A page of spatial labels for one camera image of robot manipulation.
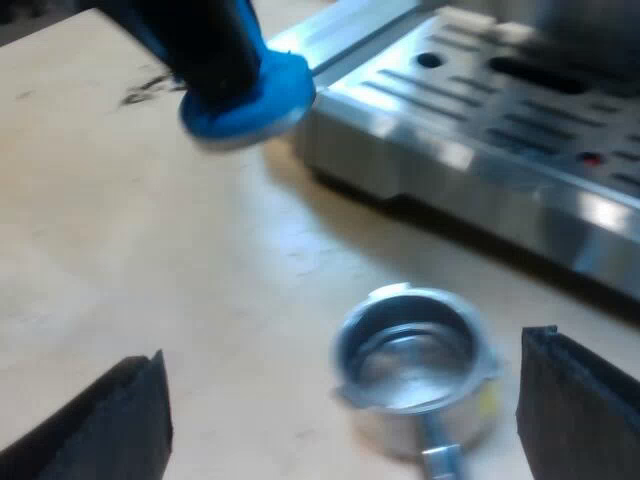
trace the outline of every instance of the light wood surface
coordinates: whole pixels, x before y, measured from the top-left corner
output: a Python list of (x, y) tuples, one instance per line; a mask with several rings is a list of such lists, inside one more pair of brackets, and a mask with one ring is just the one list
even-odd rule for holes
[[(325, 4), (257, 7), (271, 35)], [(364, 445), (331, 397), (344, 314), (405, 280), (474, 303), (505, 358), (471, 478), (531, 478), (514, 419), (523, 326), (558, 324), (640, 376), (635, 326), (328, 189), (284, 141), (205, 154), (180, 93), (119, 106), (161, 68), (96, 12), (0, 48), (0, 70), (0, 447), (122, 357), (163, 348), (165, 478), (421, 478)]]

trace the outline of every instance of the dark stain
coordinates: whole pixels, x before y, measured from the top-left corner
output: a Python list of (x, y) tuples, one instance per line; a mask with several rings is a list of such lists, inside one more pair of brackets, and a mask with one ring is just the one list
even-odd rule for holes
[(161, 83), (161, 82), (164, 82), (165, 80), (168, 80), (170, 76), (171, 75), (169, 73), (165, 73), (164, 75), (158, 75), (157, 77), (153, 77), (148, 82), (143, 83), (142, 85), (137, 87), (137, 90), (149, 90), (154, 85), (157, 85), (158, 83)]
[(295, 433), (296, 440), (307, 440), (318, 433), (315, 428), (305, 428)]
[(155, 98), (154, 94), (161, 91), (179, 92), (186, 89), (187, 86), (183, 81), (176, 80), (171, 72), (166, 72), (162, 75), (156, 75), (142, 85), (130, 88), (127, 96), (120, 101), (120, 105), (133, 105), (134, 103), (152, 100)]
[(153, 98), (153, 95), (151, 95), (150, 93), (134, 92), (124, 97), (120, 102), (120, 104), (133, 105), (134, 103), (146, 102), (147, 100), (151, 100), (152, 98)]
[(16, 95), (16, 100), (24, 100), (25, 98), (30, 97), (31, 95), (33, 95), (35, 92), (35, 90), (27, 90), (26, 92), (22, 92), (19, 95)]

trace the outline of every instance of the espresso machine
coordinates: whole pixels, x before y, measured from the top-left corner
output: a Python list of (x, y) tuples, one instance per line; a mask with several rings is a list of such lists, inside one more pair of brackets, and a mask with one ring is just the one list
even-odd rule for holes
[(340, 0), (270, 47), (311, 169), (408, 196), (640, 299), (640, 2)]

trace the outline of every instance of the hole in drip tray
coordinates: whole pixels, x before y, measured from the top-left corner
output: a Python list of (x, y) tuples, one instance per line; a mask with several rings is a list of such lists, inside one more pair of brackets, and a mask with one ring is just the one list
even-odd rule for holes
[(421, 53), (416, 60), (424, 68), (438, 68), (444, 64), (444, 59), (435, 53)]
[(489, 67), (498, 73), (567, 95), (579, 95), (589, 90), (585, 82), (511, 57), (494, 57), (489, 60)]

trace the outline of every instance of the drip tray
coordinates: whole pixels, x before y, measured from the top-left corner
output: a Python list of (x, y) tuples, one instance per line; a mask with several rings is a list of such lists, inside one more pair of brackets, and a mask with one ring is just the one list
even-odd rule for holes
[[(524, 25), (400, 2), (372, 26), (371, 2), (332, 8), (346, 4), (360, 12), (343, 50), (318, 59), (320, 43), (347, 28), (326, 25), (344, 15), (293, 32), (298, 51), (316, 52), (318, 99), (295, 133), (305, 163), (381, 199), (413, 197), (640, 299), (638, 82)], [(331, 35), (313, 34), (322, 22)], [(292, 33), (274, 43), (291, 45)]]

